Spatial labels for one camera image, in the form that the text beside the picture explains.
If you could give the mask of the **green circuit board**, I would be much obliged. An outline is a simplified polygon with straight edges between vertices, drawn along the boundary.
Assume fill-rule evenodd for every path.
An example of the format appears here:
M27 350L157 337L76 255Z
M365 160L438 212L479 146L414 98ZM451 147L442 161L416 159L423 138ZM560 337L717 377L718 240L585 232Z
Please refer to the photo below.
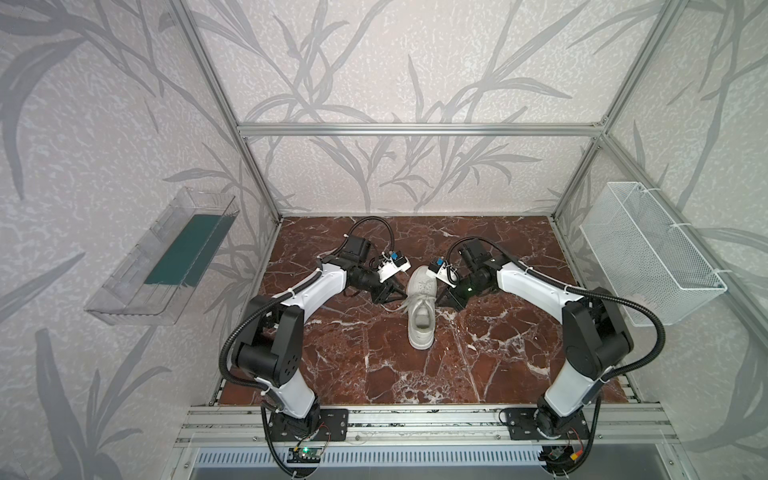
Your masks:
M288 464L319 464L324 455L323 447L292 447L288 450Z

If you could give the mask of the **aluminium frame rail base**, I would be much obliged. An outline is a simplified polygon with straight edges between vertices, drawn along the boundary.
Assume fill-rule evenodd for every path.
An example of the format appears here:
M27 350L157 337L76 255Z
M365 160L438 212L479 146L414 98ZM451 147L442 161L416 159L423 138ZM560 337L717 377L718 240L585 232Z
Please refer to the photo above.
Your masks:
M508 420L499 404L359 405L347 414L330 413L318 438L333 436L333 447L420 445L557 445L586 442L584 434L547 439L534 427ZM680 439L658 403L605 404L601 407L597 444L678 444ZM264 446L260 410L255 406L192 407L174 446Z

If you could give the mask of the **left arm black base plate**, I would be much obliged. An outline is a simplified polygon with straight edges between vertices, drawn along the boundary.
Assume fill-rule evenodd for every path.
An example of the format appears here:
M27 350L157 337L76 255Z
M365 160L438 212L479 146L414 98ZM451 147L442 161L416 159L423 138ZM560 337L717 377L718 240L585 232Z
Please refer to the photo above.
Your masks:
M306 418L297 419L273 412L268 416L267 429L270 439L277 442L342 442L347 437L349 413L348 409L319 408L312 409Z

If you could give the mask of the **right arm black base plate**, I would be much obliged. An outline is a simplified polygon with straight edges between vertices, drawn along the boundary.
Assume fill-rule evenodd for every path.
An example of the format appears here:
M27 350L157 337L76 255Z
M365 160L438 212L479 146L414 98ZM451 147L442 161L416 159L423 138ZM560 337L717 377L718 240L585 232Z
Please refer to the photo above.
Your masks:
M581 410L559 417L547 408L513 407L500 412L500 421L511 440L586 440L589 425Z

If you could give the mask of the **white sneaker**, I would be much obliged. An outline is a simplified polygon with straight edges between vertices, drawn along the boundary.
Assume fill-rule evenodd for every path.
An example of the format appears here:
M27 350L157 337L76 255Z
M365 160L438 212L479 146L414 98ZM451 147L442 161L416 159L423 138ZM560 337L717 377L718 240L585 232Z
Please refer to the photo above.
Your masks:
M436 329L437 279L422 265L411 275L407 288L408 340L417 350L429 349Z

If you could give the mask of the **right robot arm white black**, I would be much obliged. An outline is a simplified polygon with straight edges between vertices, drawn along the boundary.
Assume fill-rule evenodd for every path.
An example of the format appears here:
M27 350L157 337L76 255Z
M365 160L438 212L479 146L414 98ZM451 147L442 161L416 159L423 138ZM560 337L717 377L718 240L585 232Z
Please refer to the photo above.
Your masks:
M633 350L617 304L605 289L582 292L536 271L518 258L489 249L492 244L479 237L457 241L457 249L468 268L461 276L447 258L428 265L428 275L443 282L438 295L441 307L460 311L474 297L503 292L519 297L552 316L561 326L565 363L542 395L538 411L552 420L565 419L594 398L606 375Z

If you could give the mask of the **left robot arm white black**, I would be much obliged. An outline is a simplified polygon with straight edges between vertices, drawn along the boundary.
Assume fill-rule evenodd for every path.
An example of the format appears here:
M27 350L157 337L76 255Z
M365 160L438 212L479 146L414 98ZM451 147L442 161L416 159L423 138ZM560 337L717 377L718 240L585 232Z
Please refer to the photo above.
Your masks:
M396 275L410 268L407 257L388 250L369 261L370 248L370 241L349 236L296 285L252 298L219 354L227 381L261 391L268 407L291 420L315 420L319 403L300 373L306 321L349 288L369 293L373 304L405 298Z

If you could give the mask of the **right wired connector board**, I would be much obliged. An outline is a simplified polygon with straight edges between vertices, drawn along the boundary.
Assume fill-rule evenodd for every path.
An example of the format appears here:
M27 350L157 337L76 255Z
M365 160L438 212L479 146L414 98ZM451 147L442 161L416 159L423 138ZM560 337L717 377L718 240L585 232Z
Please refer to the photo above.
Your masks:
M570 466L580 461L584 447L572 446L545 446L539 456L539 460L545 464L555 466Z

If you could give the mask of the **clear plastic wall tray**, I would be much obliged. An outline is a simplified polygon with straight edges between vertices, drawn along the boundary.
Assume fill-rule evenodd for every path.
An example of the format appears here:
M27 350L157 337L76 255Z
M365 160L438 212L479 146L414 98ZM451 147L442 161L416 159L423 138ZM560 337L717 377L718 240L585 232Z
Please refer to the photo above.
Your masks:
M85 311L111 326L175 324L239 213L233 194L181 188Z

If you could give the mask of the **pink object in basket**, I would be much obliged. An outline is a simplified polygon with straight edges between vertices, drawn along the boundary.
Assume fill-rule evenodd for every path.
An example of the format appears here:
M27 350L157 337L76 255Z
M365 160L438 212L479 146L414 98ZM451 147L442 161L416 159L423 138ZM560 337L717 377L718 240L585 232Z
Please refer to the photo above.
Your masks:
M655 303L650 298L641 294L629 295L627 299L651 311L656 308Z

